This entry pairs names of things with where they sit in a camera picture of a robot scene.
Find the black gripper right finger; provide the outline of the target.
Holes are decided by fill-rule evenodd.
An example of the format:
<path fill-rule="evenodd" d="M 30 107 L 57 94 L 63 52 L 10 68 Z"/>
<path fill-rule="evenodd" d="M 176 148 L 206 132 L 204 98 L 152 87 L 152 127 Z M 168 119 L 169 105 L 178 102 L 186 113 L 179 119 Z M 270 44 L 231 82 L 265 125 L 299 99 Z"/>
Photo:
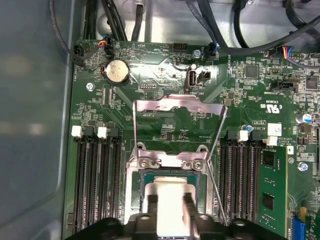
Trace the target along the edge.
<path fill-rule="evenodd" d="M 199 213 L 188 192 L 183 205 L 189 218 L 190 240 L 284 240 L 285 238 L 251 221 L 237 218 L 230 225 L 215 221 L 213 216 Z"/>

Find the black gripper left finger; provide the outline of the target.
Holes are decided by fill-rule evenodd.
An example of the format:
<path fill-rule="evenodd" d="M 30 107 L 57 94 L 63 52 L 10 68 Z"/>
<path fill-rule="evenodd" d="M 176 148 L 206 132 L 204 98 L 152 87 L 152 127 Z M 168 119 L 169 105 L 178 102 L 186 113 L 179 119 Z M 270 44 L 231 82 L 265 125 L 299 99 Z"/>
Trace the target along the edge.
<path fill-rule="evenodd" d="M 87 227 L 86 240 L 157 240 L 158 195 L 147 196 L 147 212 L 122 225 L 114 219 L 101 220 Z"/>

